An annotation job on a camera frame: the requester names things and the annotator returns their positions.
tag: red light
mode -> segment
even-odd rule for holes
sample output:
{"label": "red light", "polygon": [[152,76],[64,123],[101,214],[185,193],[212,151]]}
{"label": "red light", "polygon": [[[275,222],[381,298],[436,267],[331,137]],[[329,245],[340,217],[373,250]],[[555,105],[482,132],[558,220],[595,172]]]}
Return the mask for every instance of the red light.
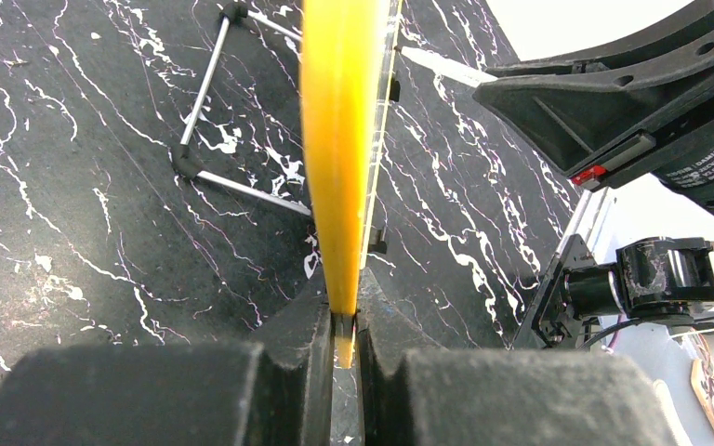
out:
{"label": "red light", "polygon": [[590,181],[592,179],[597,180],[598,177],[605,174],[606,172],[607,170],[602,165],[593,165],[591,168],[571,178],[571,181],[573,181],[574,184],[576,184],[577,186],[581,186],[585,182]]}

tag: black marble surface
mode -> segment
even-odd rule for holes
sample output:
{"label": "black marble surface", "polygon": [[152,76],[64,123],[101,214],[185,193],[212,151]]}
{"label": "black marble surface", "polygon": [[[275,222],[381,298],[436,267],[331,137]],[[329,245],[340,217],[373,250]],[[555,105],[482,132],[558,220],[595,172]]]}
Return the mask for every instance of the black marble surface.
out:
{"label": "black marble surface", "polygon": [[[299,30],[294,0],[253,5]],[[307,218],[170,167],[217,13],[210,0],[0,0],[0,381],[39,347],[245,337],[319,268]],[[477,0],[407,3],[401,44],[474,68],[516,59]],[[374,219],[390,251],[369,264],[436,342],[504,347],[578,192],[467,87],[403,58],[396,71]],[[310,205],[297,77],[293,42],[233,28],[194,152]]]}

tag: silver metal tube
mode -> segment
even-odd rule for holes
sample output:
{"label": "silver metal tube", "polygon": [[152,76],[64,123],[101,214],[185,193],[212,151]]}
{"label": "silver metal tube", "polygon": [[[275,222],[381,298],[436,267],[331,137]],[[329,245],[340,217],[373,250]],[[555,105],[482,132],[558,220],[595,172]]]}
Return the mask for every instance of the silver metal tube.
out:
{"label": "silver metal tube", "polygon": [[287,30],[286,28],[275,23],[274,21],[270,21],[269,19],[267,19],[267,16],[265,16],[261,13],[249,11],[247,13],[247,17],[257,21],[258,23],[261,23],[262,25],[266,26],[267,28],[274,29],[278,33],[283,34],[284,36],[288,37],[291,40],[296,40],[298,42],[302,42],[301,35],[293,32],[293,31]]}
{"label": "silver metal tube", "polygon": [[226,34],[229,31],[229,20],[223,18],[223,23],[220,25],[220,33],[218,40],[215,42],[215,48],[212,50],[212,56],[209,58],[209,66],[206,67],[204,80],[201,81],[201,88],[198,90],[198,96],[195,98],[195,104],[192,106],[192,113],[187,120],[185,132],[182,135],[182,145],[187,145],[192,137],[192,130],[195,128],[195,123],[198,122],[198,114],[204,106],[206,99],[206,91],[209,90],[209,84],[212,82],[212,76],[215,74],[215,69],[218,66],[220,52],[223,50],[223,43],[226,41]]}
{"label": "silver metal tube", "polygon": [[206,181],[211,181],[213,183],[219,184],[220,186],[225,186],[229,189],[238,190],[241,193],[245,193],[247,195],[256,197],[260,200],[264,200],[265,202],[277,204],[277,205],[282,206],[286,209],[290,209],[294,212],[298,212],[298,213],[302,214],[303,216],[311,216],[311,210],[301,204],[291,203],[291,202],[288,202],[280,197],[276,197],[274,195],[269,195],[267,192],[262,192],[261,190],[255,190],[252,188],[248,188],[247,186],[245,186],[243,184],[239,184],[236,181],[231,181],[230,179],[217,176],[213,173],[206,172],[205,170],[201,171],[196,177],[200,178],[200,179],[205,179]]}

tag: white rod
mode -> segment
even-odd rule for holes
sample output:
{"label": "white rod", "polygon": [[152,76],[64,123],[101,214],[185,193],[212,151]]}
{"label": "white rod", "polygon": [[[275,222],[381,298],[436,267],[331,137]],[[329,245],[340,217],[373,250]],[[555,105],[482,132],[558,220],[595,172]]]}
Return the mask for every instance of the white rod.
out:
{"label": "white rod", "polygon": [[468,65],[444,58],[425,49],[401,46],[399,51],[405,58],[413,61],[417,65],[428,68],[436,74],[449,77],[454,81],[471,86],[472,88],[477,88],[480,84],[496,80],[494,76],[487,72],[475,70]]}
{"label": "white rod", "polygon": [[247,13],[247,17],[257,21],[258,23],[263,24],[264,26],[266,26],[268,28],[274,29],[278,33],[285,35],[286,37],[288,37],[291,40],[296,40],[298,42],[302,42],[301,35],[293,32],[293,31],[287,30],[286,28],[275,23],[274,21],[270,21],[269,19],[267,19],[267,16],[265,16],[264,14],[261,14],[260,12],[249,11]]}
{"label": "white rod", "polygon": [[220,186],[225,186],[229,189],[238,190],[241,193],[246,193],[247,195],[251,195],[251,196],[256,197],[260,200],[264,200],[265,202],[277,204],[277,205],[282,206],[286,209],[290,209],[294,212],[298,212],[298,213],[302,214],[303,216],[311,216],[311,210],[301,204],[291,203],[291,202],[288,202],[282,198],[276,197],[274,195],[269,195],[266,192],[262,192],[261,190],[255,190],[252,188],[248,188],[245,185],[239,184],[235,181],[231,181],[230,179],[227,179],[224,177],[219,177],[219,176],[212,174],[210,172],[206,172],[205,170],[201,171],[196,177],[198,177],[200,179],[205,179],[206,181],[211,181],[213,183],[217,183]]}
{"label": "white rod", "polygon": [[212,50],[212,56],[209,58],[209,66],[206,67],[204,80],[201,81],[201,88],[198,90],[198,96],[195,98],[195,104],[192,106],[192,113],[187,120],[185,132],[182,135],[182,145],[187,145],[192,137],[192,130],[195,128],[195,123],[198,122],[198,114],[201,112],[201,107],[204,106],[206,91],[209,89],[209,84],[212,83],[212,76],[215,74],[215,69],[218,66],[218,58],[220,51],[223,50],[223,43],[226,41],[226,34],[229,31],[229,20],[223,18],[223,23],[220,24],[220,33],[218,40],[215,42],[215,48]]}

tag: screw hole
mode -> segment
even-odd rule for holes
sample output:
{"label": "screw hole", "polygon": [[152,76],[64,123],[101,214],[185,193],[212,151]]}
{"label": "screw hole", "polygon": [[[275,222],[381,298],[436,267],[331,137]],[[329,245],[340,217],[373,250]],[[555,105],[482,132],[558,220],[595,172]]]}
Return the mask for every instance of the screw hole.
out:
{"label": "screw hole", "polygon": [[696,50],[696,55],[697,56],[705,56],[713,48],[714,48],[714,43],[707,42],[706,44],[700,46],[699,49]]}
{"label": "screw hole", "polygon": [[633,76],[630,74],[623,76],[623,77],[618,77],[615,79],[615,85],[617,86],[626,86],[633,81]]}

